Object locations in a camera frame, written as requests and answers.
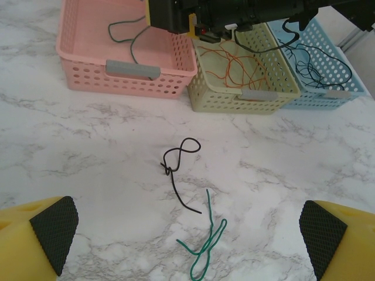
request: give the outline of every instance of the white marble surface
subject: white marble surface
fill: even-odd
[[[156,100],[66,88],[54,50],[57,0],[0,3],[0,208],[72,196],[80,223],[59,281],[189,280],[211,191],[229,221],[206,280],[315,280],[298,218],[305,200],[375,213],[375,102],[333,112],[197,114]],[[159,165],[192,136],[176,174]]]

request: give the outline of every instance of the black device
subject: black device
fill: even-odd
[[[193,26],[195,36],[209,43],[232,39],[232,29],[245,32],[278,19],[299,22],[302,31],[325,6],[362,30],[373,29],[375,0],[148,0],[151,26],[177,34]]]

